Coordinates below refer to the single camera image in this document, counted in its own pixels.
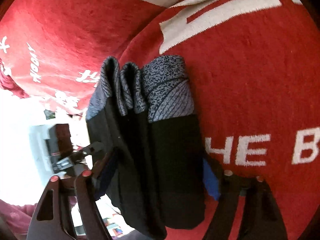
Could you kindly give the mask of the pink sleeve forearm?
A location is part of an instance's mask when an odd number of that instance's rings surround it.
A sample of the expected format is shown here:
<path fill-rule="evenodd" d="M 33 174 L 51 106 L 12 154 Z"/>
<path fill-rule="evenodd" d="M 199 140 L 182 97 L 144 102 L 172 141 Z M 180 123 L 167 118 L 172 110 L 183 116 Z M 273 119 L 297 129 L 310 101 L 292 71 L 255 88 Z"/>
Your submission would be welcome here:
<path fill-rule="evenodd" d="M 1 201 L 1 239 L 77 239 L 71 220 L 75 204 L 75 197 L 62 198 L 52 218 L 41 218 L 41 211 L 50 213 L 44 204 L 16 206 Z"/>

